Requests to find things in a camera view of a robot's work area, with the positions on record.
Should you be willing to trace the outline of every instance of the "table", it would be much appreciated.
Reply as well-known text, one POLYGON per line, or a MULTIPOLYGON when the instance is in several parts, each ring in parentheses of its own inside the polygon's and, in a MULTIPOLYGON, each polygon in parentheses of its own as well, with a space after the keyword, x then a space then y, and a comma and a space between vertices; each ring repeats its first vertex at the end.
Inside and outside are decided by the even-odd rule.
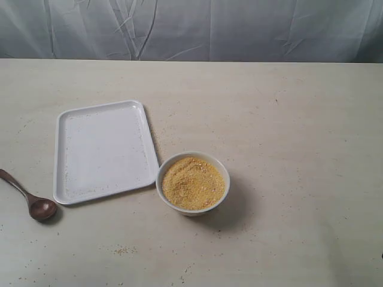
POLYGON ((141 101, 160 161, 226 165, 215 212, 154 186, 48 224, 0 182, 1 286, 381 286, 383 65, 0 60, 0 166, 52 198, 67 109, 141 101))

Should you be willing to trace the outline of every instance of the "yellow powder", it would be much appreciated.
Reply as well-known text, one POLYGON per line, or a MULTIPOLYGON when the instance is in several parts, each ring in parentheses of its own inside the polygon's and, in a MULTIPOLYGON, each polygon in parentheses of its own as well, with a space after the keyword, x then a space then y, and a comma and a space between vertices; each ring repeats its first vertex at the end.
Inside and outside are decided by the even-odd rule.
POLYGON ((223 196, 224 180, 219 171, 199 158, 187 157, 173 164, 162 181, 163 195, 174 205, 200 210, 223 196))

